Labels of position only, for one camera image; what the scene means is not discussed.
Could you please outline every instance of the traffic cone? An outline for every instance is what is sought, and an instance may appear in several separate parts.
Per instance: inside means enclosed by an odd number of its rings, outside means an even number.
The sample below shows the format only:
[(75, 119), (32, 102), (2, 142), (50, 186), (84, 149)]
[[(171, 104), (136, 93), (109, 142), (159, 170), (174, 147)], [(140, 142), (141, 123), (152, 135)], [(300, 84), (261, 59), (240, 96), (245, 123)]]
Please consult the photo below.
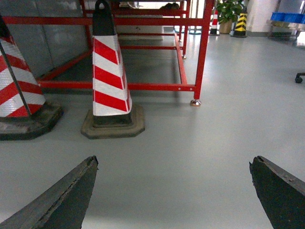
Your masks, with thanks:
[(92, 56), (93, 110), (89, 110), (81, 133), (90, 139), (137, 136), (145, 130), (143, 108), (132, 104), (117, 32), (105, 0), (95, 4)]
[(246, 25), (247, 25), (247, 8), (244, 7), (242, 13), (239, 16), (237, 25), (235, 27), (233, 35), (231, 37), (245, 38), (246, 36)]
[(44, 98), (0, 16), (0, 140), (25, 140), (50, 131), (62, 115)]
[(217, 34), (217, 24), (218, 24), (218, 10), (215, 10), (212, 26), (209, 34), (210, 36), (219, 36), (219, 34)]

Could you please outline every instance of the blue bin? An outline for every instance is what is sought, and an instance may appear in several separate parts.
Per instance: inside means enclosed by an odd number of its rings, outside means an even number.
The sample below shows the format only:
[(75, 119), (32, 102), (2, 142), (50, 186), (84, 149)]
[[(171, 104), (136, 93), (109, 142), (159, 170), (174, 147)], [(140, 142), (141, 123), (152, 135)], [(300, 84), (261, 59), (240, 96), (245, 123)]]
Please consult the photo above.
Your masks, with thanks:
[(273, 21), (284, 21), (285, 13), (273, 12), (271, 16), (271, 20)]
[(287, 13), (284, 17), (284, 21), (291, 23), (301, 23), (303, 14), (300, 13)]
[(303, 19), (301, 20), (302, 24), (305, 24), (305, 15), (303, 14)]

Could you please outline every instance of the plant pot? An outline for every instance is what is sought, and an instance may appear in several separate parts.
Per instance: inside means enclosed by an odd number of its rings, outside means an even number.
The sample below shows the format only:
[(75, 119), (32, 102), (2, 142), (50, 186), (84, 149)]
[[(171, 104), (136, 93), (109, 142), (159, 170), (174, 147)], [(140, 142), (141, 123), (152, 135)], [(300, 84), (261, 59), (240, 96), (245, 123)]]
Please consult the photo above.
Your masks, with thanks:
[(229, 34), (232, 28), (232, 20), (228, 22), (221, 23), (219, 26), (219, 33)]

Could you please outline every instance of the chrome foot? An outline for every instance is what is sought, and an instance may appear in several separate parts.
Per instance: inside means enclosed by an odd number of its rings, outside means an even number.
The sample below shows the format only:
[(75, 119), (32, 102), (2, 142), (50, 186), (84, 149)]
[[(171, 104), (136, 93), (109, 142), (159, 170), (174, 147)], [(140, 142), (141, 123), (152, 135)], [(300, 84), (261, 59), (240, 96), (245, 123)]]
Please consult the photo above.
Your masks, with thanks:
[(199, 99), (193, 99), (193, 100), (191, 100), (190, 105), (199, 107), (199, 106), (201, 106), (201, 102)]

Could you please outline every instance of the chair wheel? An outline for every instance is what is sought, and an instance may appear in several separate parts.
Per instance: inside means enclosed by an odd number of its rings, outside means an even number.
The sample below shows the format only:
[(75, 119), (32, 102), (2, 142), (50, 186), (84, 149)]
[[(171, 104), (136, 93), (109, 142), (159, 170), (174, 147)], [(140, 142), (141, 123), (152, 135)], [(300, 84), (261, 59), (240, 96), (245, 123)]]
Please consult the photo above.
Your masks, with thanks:
[(296, 83), (301, 83), (303, 81), (303, 79), (300, 77), (300, 76), (297, 76), (296, 78), (295, 78), (295, 82)]

